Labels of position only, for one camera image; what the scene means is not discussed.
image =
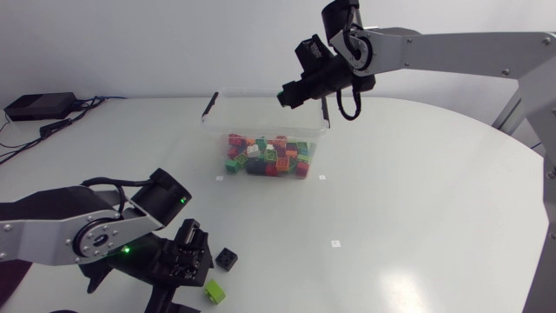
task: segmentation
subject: round white table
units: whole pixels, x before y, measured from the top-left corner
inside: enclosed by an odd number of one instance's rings
[[[364,98],[332,129],[306,180],[225,176],[201,130],[208,98],[112,100],[0,166],[0,201],[93,176],[142,180],[161,167],[193,195],[184,218],[209,233],[227,297],[174,297],[203,312],[517,312],[544,242],[542,159],[469,117],[422,103]],[[6,127],[0,141],[45,122]],[[151,288],[112,271],[97,291],[76,266],[34,264],[1,312],[142,312]]]

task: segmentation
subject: transparent container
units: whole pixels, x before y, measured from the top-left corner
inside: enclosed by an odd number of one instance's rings
[[[282,108],[276,90],[224,88],[202,114],[217,134],[229,174],[305,178],[321,137],[330,128],[326,98]]]

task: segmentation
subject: cable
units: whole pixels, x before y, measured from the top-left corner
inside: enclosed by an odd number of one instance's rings
[[[353,121],[361,113],[361,93],[354,90],[354,101],[355,101],[355,113],[350,116],[344,110],[344,106],[341,103],[341,90],[336,91],[336,101],[338,102],[338,109],[340,109],[341,115],[348,121]]]
[[[46,140],[48,137],[50,137],[50,136],[54,135],[55,133],[57,133],[58,131],[63,130],[66,127],[70,126],[71,124],[73,124],[73,122],[76,122],[76,121],[82,119],[87,114],[88,111],[93,110],[94,108],[98,107],[99,105],[101,105],[101,103],[103,103],[104,101],[106,101],[108,99],[126,99],[126,97],[97,97],[97,96],[95,96],[95,97],[92,97],[91,99],[76,100],[72,105],[74,106],[74,108],[77,107],[80,110],[83,110],[83,112],[76,117],[68,119],[68,122],[66,124],[60,126],[59,128],[52,129],[48,133],[46,133],[44,136],[40,136],[39,138],[37,138],[33,141],[30,141],[28,143],[22,143],[22,144],[18,144],[18,145],[15,145],[15,146],[10,146],[10,145],[7,145],[7,144],[0,143],[0,145],[2,145],[4,148],[11,148],[11,149],[19,148],[18,150],[10,151],[10,152],[7,152],[7,153],[4,153],[4,154],[0,155],[0,157],[6,157],[7,156],[6,158],[0,160],[0,165],[8,162],[12,157],[15,157],[16,155],[20,154],[21,152],[35,147],[40,142]]]
[[[533,147],[531,147],[531,149],[535,149],[535,148],[539,147],[541,144],[542,144],[542,143],[537,143],[537,144],[535,144]]]

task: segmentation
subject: lime green cube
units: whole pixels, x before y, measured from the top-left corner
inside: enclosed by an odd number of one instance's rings
[[[205,285],[205,294],[207,294],[208,299],[214,304],[222,302],[226,297],[224,290],[220,288],[214,279],[211,279],[210,282]]]

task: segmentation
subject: colorful cube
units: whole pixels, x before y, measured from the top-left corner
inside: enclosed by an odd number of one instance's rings
[[[245,171],[250,175],[267,175],[267,163],[263,159],[251,158],[245,165]]]
[[[239,156],[236,156],[234,160],[238,162],[240,164],[240,168],[243,169],[245,167],[245,163],[248,160],[248,157],[245,153],[241,153]]]
[[[286,157],[297,157],[297,150],[286,150]]]
[[[256,144],[250,145],[247,147],[247,156],[248,157],[259,157],[261,151],[259,150],[259,146]]]
[[[276,168],[276,164],[268,163],[265,174],[267,174],[267,176],[278,176],[278,169]]]
[[[227,160],[226,161],[226,170],[230,173],[237,173],[241,168],[241,165],[234,160]]]
[[[297,158],[289,157],[288,159],[289,159],[288,173],[294,173],[295,170],[297,169]]]
[[[297,169],[295,170],[295,174],[298,177],[305,178],[307,177],[307,173],[309,172],[309,164],[304,162],[299,162],[297,164]]]
[[[297,153],[308,155],[308,152],[309,152],[309,146],[307,143],[305,142],[297,143]]]
[[[266,162],[275,163],[278,159],[278,153],[275,150],[265,150],[264,160]]]
[[[267,148],[267,141],[264,138],[259,138],[255,140],[256,145],[259,146],[259,150],[263,151]]]
[[[289,171],[289,159],[287,157],[278,157],[276,161],[276,169],[282,172]]]
[[[231,146],[228,150],[228,157],[233,160],[235,157],[240,155],[240,150],[238,147]]]
[[[210,282],[205,285],[205,294],[207,294],[208,299],[214,304],[222,302],[226,297],[224,290],[220,288],[214,279],[211,279]]]
[[[241,147],[243,146],[243,137],[236,134],[229,134],[228,141],[230,145]]]
[[[298,154],[297,155],[297,161],[304,162],[304,163],[309,163],[309,156],[306,156],[304,154]]]
[[[278,153],[278,157],[286,157],[286,150],[283,149],[281,146],[275,145],[276,153]]]

